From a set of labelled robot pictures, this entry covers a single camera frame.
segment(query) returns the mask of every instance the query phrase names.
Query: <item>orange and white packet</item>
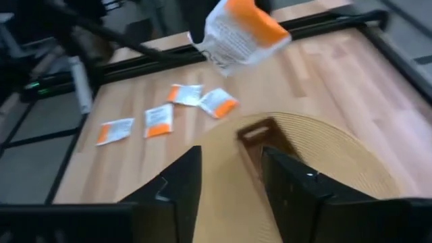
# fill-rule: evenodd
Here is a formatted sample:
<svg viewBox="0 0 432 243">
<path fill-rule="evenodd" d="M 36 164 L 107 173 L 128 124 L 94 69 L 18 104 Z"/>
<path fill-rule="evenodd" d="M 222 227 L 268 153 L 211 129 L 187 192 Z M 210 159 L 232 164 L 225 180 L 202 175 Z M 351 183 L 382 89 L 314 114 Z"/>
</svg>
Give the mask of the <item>orange and white packet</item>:
<svg viewBox="0 0 432 243">
<path fill-rule="evenodd" d="M 96 145 L 118 141 L 130 135 L 134 118 L 119 119 L 103 123 Z"/>
<path fill-rule="evenodd" d="M 290 33 L 254 0 L 221 0 L 206 18 L 202 43 L 192 44 L 228 76 L 259 63 L 290 41 Z"/>
<path fill-rule="evenodd" d="M 208 92 L 200 100 L 199 106 L 214 118 L 226 116 L 238 101 L 221 88 Z"/>
<path fill-rule="evenodd" d="M 197 106 L 202 91 L 202 85 L 173 84 L 169 91 L 168 101 L 182 105 Z"/>
<path fill-rule="evenodd" d="M 144 137 L 151 138 L 172 132 L 173 113 L 173 104 L 166 104 L 146 110 L 144 113 L 144 118 L 146 121 Z"/>
</svg>

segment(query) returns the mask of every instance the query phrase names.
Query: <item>butcher block tabletop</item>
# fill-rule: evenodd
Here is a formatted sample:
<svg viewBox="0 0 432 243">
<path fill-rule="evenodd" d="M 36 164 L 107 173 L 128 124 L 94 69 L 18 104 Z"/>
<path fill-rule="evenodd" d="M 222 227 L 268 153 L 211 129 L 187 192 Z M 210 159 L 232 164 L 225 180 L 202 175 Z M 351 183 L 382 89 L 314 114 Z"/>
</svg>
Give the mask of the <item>butcher block tabletop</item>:
<svg viewBox="0 0 432 243">
<path fill-rule="evenodd" d="M 340 7 L 320 0 L 285 7 L 281 22 Z M 187 45 L 186 33 L 152 40 L 159 49 Z M 113 61 L 138 54 L 119 49 Z M 147 109 L 167 100 L 172 84 L 223 88 L 239 100 L 227 117 L 176 106 L 174 132 L 144 139 Z M 401 196 L 432 196 L 432 109 L 356 29 L 296 40 L 256 67 L 224 78 L 207 62 L 101 87 L 61 182 L 55 203 L 112 203 L 141 187 L 175 161 L 187 146 L 218 124 L 262 112 L 319 117 L 365 144 L 401 186 Z M 101 124 L 135 118 L 127 139 L 95 146 Z"/>
</svg>

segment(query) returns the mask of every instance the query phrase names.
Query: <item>orange label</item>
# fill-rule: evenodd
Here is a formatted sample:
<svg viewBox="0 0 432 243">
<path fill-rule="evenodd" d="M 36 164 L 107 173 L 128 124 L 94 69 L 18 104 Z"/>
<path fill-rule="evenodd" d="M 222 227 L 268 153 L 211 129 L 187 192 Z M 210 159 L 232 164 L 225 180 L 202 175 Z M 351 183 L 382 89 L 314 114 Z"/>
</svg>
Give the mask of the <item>orange label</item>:
<svg viewBox="0 0 432 243">
<path fill-rule="evenodd" d="M 111 128 L 111 124 L 102 125 L 101 133 L 97 138 L 97 143 L 102 143 L 108 139 L 108 133 L 110 128 Z"/>
<path fill-rule="evenodd" d="M 262 47 L 271 47 L 290 35 L 276 20 L 259 9 L 254 0 L 227 0 L 225 10 L 229 11 Z"/>
<path fill-rule="evenodd" d="M 169 133 L 169 124 L 159 124 L 147 129 L 147 138 Z"/>
<path fill-rule="evenodd" d="M 236 105 L 238 104 L 238 102 L 236 100 L 230 99 L 226 102 L 224 102 L 222 105 L 220 105 L 216 110 L 215 110 L 215 117 L 217 118 L 222 118 L 224 117 L 226 114 L 228 114 L 228 112 L 230 112 Z"/>
<path fill-rule="evenodd" d="M 178 92 L 180 90 L 180 86 L 172 86 L 171 92 L 168 95 L 168 101 L 169 102 L 174 102 L 176 97 L 178 96 Z"/>
</svg>

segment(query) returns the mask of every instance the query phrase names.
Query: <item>gray floor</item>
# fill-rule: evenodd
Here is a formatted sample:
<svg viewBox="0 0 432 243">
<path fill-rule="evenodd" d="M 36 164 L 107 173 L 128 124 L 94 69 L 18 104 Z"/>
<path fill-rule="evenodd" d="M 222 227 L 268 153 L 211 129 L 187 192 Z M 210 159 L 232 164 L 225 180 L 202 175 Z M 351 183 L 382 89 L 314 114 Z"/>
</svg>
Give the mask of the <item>gray floor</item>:
<svg viewBox="0 0 432 243">
<path fill-rule="evenodd" d="M 428 11 L 432 9 L 429 0 L 417 0 L 422 3 L 421 9 L 412 8 L 411 12 L 429 18 Z M 275 0 L 277 8 L 305 2 L 304 0 Z M 376 0 L 356 0 L 358 8 L 363 11 L 372 9 L 387 9 Z M 432 55 L 432 42 L 409 23 L 398 16 L 392 16 L 387 34 L 410 59 Z M 422 65 L 431 74 L 432 63 Z M 5 139 L 26 108 L 18 104 L 8 115 L 5 127 L 0 134 L 0 142 Z M 74 128 L 78 125 L 80 114 L 74 94 L 65 94 L 39 101 L 29 114 L 12 141 L 40 136 L 60 130 Z M 55 179 L 59 165 L 68 148 L 71 138 L 58 138 L 46 142 L 30 144 L 7 149 L 0 158 L 0 202 L 3 203 L 43 203 L 51 184 Z"/>
</svg>

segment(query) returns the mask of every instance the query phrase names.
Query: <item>white packet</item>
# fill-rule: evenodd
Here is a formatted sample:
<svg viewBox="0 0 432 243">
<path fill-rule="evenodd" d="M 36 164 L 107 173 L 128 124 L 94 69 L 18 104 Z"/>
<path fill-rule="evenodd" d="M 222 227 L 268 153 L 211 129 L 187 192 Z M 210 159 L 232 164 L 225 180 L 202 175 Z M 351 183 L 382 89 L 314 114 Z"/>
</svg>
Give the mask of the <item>white packet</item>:
<svg viewBox="0 0 432 243">
<path fill-rule="evenodd" d="M 144 119 L 146 121 L 144 137 L 151 138 L 172 132 L 173 113 L 173 104 L 166 104 L 146 110 L 144 112 Z"/>
<path fill-rule="evenodd" d="M 221 0 L 207 16 L 202 43 L 191 43 L 224 75 L 254 65 L 291 41 L 254 0 Z"/>
<path fill-rule="evenodd" d="M 199 106 L 214 118 L 226 116 L 238 101 L 221 88 L 208 92 L 200 100 Z"/>
<path fill-rule="evenodd" d="M 173 84 L 169 91 L 168 101 L 182 105 L 197 106 L 202 91 L 202 85 Z"/>
<path fill-rule="evenodd" d="M 96 145 L 104 145 L 128 137 L 133 123 L 134 118 L 125 118 L 103 123 Z"/>
</svg>

